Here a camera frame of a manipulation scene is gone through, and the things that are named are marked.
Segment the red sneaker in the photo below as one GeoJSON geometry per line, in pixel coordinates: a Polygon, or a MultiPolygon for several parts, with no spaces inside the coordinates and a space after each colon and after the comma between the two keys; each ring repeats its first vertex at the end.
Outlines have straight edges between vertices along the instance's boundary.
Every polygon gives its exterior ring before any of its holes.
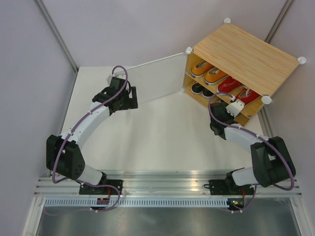
{"type": "Polygon", "coordinates": [[[225,92],[230,93],[234,89],[242,86],[243,84],[239,81],[235,80],[231,76],[228,76],[226,79],[224,79],[217,87],[218,92],[225,92]]]}
{"type": "Polygon", "coordinates": [[[243,106],[247,106],[259,97],[260,95],[255,91],[249,88],[243,88],[236,96],[236,101],[242,103],[243,106]]]}

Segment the black sneaker white laces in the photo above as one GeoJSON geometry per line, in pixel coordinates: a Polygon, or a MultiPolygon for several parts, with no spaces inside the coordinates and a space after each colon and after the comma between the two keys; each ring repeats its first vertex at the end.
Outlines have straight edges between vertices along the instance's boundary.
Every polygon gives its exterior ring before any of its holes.
{"type": "Polygon", "coordinates": [[[204,88],[203,89],[203,91],[202,91],[202,96],[204,97],[204,98],[210,98],[210,97],[212,97],[214,94],[211,92],[211,91],[209,91],[208,89],[206,89],[206,88],[204,88]]]}

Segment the grey sneaker orange sole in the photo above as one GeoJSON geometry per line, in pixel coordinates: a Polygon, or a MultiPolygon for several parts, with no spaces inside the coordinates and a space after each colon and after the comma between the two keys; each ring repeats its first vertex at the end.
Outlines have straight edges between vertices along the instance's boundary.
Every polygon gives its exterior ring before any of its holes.
{"type": "Polygon", "coordinates": [[[242,113],[239,113],[234,119],[237,120],[237,119],[247,119],[248,117],[243,115],[242,113]]]}

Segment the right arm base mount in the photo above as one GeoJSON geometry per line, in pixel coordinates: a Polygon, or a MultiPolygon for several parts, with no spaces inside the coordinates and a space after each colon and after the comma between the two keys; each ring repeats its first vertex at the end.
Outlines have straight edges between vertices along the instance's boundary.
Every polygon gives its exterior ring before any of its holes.
{"type": "Polygon", "coordinates": [[[210,191],[211,196],[252,196],[254,189],[250,184],[238,186],[233,179],[211,179],[202,187],[210,191]]]}

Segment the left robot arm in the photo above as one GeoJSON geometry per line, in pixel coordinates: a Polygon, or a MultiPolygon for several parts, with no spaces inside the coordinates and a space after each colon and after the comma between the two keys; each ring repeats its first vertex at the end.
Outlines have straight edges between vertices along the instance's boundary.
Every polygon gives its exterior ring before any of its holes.
{"type": "Polygon", "coordinates": [[[112,77],[110,85],[96,94],[86,113],[68,131],[46,141],[46,167],[52,173],[90,184],[101,195],[107,190],[106,174],[85,163],[81,148],[98,126],[116,111],[137,109],[136,87],[112,77]]]}

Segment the wooden shoe cabinet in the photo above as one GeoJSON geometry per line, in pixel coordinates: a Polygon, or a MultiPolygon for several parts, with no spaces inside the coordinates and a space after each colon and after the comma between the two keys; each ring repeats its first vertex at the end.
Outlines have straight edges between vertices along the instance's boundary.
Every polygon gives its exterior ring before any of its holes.
{"type": "Polygon", "coordinates": [[[225,18],[224,24],[205,37],[193,48],[186,49],[187,63],[184,78],[186,92],[204,106],[209,103],[208,98],[202,94],[191,92],[194,83],[200,83],[212,93],[217,92],[218,85],[231,76],[243,85],[225,95],[216,95],[213,101],[221,99],[227,104],[243,88],[248,88],[260,95],[258,99],[245,106],[241,113],[247,119],[237,119],[236,122],[246,125],[251,117],[255,116],[264,105],[270,104],[272,96],[285,82],[297,66],[305,64],[305,57],[295,58],[280,49],[264,42],[243,29],[232,24],[230,18],[225,18]],[[205,60],[214,67],[225,72],[227,76],[214,85],[204,82],[204,75],[194,78],[190,74],[191,68],[201,60],[205,60]]]}

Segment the white cabinet door panel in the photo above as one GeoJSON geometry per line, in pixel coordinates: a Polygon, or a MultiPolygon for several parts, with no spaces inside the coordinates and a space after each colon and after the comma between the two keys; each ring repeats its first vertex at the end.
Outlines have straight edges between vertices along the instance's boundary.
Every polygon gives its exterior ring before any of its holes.
{"type": "Polygon", "coordinates": [[[136,87],[138,104],[182,89],[187,55],[179,53],[127,69],[128,81],[136,87]]]}

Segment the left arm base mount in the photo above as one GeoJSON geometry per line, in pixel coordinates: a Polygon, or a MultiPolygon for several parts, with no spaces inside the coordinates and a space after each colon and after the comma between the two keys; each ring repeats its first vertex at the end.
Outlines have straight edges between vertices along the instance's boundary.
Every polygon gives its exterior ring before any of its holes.
{"type": "MultiPolygon", "coordinates": [[[[123,180],[121,179],[108,179],[106,183],[100,185],[111,185],[118,189],[119,193],[122,193],[123,180]]],[[[118,196],[118,193],[112,187],[91,187],[86,184],[79,189],[79,195],[108,195],[118,196]]]]}

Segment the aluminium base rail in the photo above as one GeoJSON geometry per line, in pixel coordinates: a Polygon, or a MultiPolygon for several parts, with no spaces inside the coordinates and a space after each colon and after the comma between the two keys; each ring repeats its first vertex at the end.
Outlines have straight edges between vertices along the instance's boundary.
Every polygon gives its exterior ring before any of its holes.
{"type": "MultiPolygon", "coordinates": [[[[215,171],[119,171],[105,170],[109,179],[123,181],[124,197],[209,197],[203,187],[211,179],[224,179],[215,171]]],[[[50,177],[40,177],[34,192],[41,197],[78,197],[79,184],[72,180],[52,183],[50,177]]]]}

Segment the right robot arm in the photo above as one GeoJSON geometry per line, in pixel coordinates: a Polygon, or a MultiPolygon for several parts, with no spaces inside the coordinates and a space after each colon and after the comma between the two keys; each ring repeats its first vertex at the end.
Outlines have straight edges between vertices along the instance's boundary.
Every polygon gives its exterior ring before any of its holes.
{"type": "Polygon", "coordinates": [[[296,170],[281,137],[261,136],[244,128],[221,103],[209,104],[208,109],[213,133],[251,154],[251,167],[234,170],[226,175],[224,187],[228,193],[236,194],[245,185],[272,185],[284,191],[294,188],[296,170]]]}

